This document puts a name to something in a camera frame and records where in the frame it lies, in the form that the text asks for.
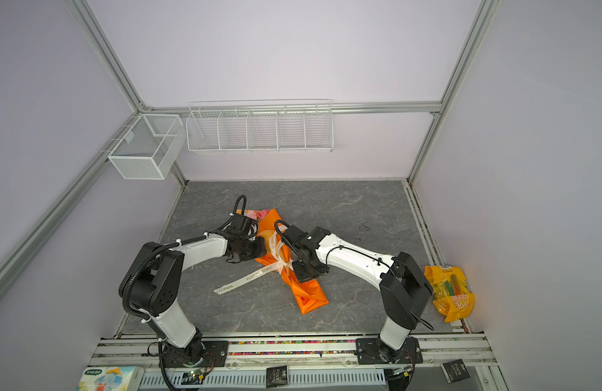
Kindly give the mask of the black square card middle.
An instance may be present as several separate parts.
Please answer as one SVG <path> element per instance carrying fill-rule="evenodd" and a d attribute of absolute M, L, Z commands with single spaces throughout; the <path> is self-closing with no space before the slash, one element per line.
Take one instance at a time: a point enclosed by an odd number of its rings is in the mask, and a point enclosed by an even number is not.
<path fill-rule="evenodd" d="M 287 366 L 271 367 L 266 369 L 266 388 L 277 388 L 289 384 L 289 368 Z"/>

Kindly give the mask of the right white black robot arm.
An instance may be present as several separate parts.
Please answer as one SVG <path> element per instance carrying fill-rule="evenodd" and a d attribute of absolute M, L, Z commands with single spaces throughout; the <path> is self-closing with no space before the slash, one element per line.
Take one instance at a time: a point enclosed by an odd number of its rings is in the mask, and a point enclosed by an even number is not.
<path fill-rule="evenodd" d="M 278 220 L 275 228 L 295 256 L 292 268 L 299 282 L 315 280 L 335 267 L 381 293 L 386 319 L 379 339 L 386 348 L 401 349 L 418 324 L 433 328 L 422 319 L 433 289 L 410 254 L 377 253 L 348 243 L 321 227 L 306 232 Z"/>

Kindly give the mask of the red pink fake rose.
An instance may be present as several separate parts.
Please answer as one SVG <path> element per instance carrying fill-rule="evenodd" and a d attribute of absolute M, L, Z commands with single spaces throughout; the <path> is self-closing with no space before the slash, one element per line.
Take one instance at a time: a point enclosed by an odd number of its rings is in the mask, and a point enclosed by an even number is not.
<path fill-rule="evenodd" d="M 269 215 L 269 213 L 270 210 L 246 210 L 244 214 L 248 218 L 261 222 Z"/>

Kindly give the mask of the yellow snack bag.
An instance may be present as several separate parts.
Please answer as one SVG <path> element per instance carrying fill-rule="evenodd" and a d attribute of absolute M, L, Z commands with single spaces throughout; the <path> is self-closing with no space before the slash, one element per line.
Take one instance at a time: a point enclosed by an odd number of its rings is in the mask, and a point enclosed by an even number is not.
<path fill-rule="evenodd" d="M 469 290 L 467 278 L 460 267 L 427 266 L 424 269 L 433 290 L 433 305 L 446 323 L 470 316 L 475 295 Z"/>

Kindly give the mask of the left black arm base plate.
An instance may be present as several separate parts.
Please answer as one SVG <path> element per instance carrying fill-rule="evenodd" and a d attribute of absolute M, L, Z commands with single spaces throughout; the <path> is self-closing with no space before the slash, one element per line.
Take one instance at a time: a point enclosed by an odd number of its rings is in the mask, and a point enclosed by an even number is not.
<path fill-rule="evenodd" d="M 228 351 L 227 340 L 202 340 L 186 348 L 165 343 L 161 360 L 165 368 L 222 368 Z"/>

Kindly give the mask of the tissue pack with elephant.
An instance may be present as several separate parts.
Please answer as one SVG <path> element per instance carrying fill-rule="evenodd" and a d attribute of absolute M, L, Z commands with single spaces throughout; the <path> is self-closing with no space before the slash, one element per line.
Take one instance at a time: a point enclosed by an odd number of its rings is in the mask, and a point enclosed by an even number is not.
<path fill-rule="evenodd" d="M 145 370 L 141 367 L 91 367 L 79 380 L 78 391 L 138 390 Z"/>

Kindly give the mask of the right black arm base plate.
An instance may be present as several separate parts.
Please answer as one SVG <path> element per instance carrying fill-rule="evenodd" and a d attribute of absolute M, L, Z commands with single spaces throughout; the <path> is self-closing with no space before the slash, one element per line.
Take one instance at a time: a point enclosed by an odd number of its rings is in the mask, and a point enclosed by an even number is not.
<path fill-rule="evenodd" d="M 418 364 L 423 362 L 419 341 L 407 337 L 403 345 L 395 350 L 379 337 L 358 338 L 354 350 L 359 364 Z"/>

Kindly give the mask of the black square card right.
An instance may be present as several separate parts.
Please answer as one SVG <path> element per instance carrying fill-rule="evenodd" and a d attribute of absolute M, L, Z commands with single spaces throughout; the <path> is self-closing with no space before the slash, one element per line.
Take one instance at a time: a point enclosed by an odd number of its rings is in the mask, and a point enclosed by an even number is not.
<path fill-rule="evenodd" d="M 442 363 L 441 369 L 448 384 L 471 378 L 470 372 L 463 359 L 456 359 L 450 362 Z"/>

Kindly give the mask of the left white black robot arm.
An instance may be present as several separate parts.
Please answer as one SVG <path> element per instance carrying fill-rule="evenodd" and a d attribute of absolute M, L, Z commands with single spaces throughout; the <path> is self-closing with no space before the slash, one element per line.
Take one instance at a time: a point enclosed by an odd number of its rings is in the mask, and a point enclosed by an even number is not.
<path fill-rule="evenodd" d="M 245 262 L 263 257 L 258 222 L 234 213 L 214 231 L 173 243 L 144 244 L 119 286 L 123 310 L 149 325 L 169 350 L 196 363 L 205 354 L 202 334 L 182 310 L 178 292 L 183 272 L 225 257 Z"/>

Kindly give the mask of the orange wrapping paper sheet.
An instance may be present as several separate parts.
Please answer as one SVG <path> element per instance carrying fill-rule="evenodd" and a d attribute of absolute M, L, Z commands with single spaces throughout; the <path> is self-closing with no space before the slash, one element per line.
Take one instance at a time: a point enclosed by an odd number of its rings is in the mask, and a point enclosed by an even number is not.
<path fill-rule="evenodd" d="M 257 236 L 259 236 L 259 234 L 266 234 L 267 230 L 274 230 L 276 232 L 275 222 L 280 219 L 281 216 L 275 209 L 270 210 L 269 215 L 266 216 L 266 218 L 261 222 L 258 222 L 259 228 Z M 283 239 L 281 238 L 281 234 L 277 232 L 276 234 L 278 234 L 277 238 L 283 241 Z M 265 239 L 265 244 L 267 248 L 268 239 Z M 279 274 L 276 271 L 271 272 L 269 274 L 277 273 L 281 277 L 282 281 L 290 288 L 291 293 L 293 294 L 301 313 L 308 314 L 314 310 L 328 305 L 329 300 L 317 281 L 312 280 L 307 283 L 299 283 L 297 281 L 297 278 L 294 274 L 294 270 L 292 268 L 292 251 L 285 244 L 282 248 L 282 252 L 283 255 L 290 260 L 291 268 L 289 270 L 283 270 L 281 274 Z M 270 255 L 266 254 L 263 257 L 257 258 L 256 262 L 265 267 L 266 265 L 275 262 L 275 260 Z"/>

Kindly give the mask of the white ribbon strip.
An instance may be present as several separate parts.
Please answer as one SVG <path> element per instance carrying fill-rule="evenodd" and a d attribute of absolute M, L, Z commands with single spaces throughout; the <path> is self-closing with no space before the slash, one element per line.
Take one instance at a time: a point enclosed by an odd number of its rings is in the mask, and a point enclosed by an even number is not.
<path fill-rule="evenodd" d="M 262 235 L 259 234 L 262 239 L 268 239 L 267 254 L 270 255 L 275 262 L 272 262 L 261 269 L 246 275 L 239 280 L 235 280 L 232 283 L 228 283 L 220 288 L 216 288 L 214 293 L 223 295 L 231 292 L 234 289 L 240 288 L 258 278 L 262 277 L 271 272 L 278 272 L 281 274 L 283 270 L 289 270 L 291 268 L 290 260 L 283 255 L 282 248 L 284 243 L 281 239 L 278 239 L 278 234 L 274 230 L 267 230 L 267 233 Z"/>

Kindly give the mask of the black square card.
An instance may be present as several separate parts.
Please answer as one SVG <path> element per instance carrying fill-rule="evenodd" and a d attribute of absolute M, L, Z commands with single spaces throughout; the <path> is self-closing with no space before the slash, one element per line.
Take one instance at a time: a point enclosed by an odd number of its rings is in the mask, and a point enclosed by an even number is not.
<path fill-rule="evenodd" d="M 287 366 L 271 367 L 266 369 L 266 388 L 277 388 L 289 384 L 289 368 Z"/>
<path fill-rule="evenodd" d="M 441 369 L 448 384 L 471 378 L 470 372 L 463 359 L 456 359 L 450 362 L 442 363 Z"/>

